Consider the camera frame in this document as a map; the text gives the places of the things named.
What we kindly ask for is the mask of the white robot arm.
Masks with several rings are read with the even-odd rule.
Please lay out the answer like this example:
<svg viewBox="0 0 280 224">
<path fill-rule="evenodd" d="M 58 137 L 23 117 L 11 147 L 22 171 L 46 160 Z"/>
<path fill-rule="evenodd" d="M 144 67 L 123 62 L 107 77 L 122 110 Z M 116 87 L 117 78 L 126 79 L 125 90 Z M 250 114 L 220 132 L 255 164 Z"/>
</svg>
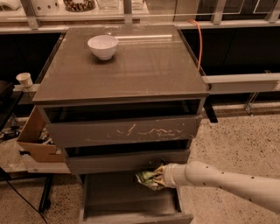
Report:
<svg viewBox="0 0 280 224">
<path fill-rule="evenodd" d="M 155 170 L 155 182 L 170 188 L 203 186 L 220 188 L 280 214 L 280 180 L 221 171 L 210 164 L 192 161 L 168 164 Z"/>
</svg>

